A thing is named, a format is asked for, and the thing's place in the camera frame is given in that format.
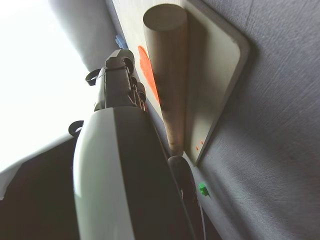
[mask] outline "orange object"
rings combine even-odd
[[[155,83],[154,73],[152,72],[151,62],[147,55],[146,50],[142,46],[138,46],[139,55],[140,55],[140,67],[143,72],[146,81],[148,82],[149,87],[151,88],[155,99],[159,103],[159,97],[157,92],[157,87]]]

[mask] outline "orange spot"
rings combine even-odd
[[[140,67],[143,72],[143,75],[146,78],[146,81],[148,82],[148,85],[150,86],[155,99],[159,103],[159,97],[156,87],[156,82],[154,78],[154,73],[152,72],[151,62],[149,60],[149,57],[147,55],[146,50],[142,46],[138,46],[139,55],[140,55]]]

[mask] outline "wooden rolling pin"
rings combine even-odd
[[[187,13],[178,5],[160,4],[145,12],[143,23],[169,147],[172,155],[182,155],[188,68]]]

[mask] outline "green object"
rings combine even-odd
[[[199,183],[199,190],[202,195],[208,196],[209,192],[204,182]]]

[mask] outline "white board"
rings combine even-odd
[[[143,15],[154,5],[184,7],[189,24],[189,79],[184,151],[197,164],[249,54],[244,36],[199,0],[113,0],[124,37],[135,57],[135,68],[146,96],[162,118],[140,68],[138,46],[147,51]]]

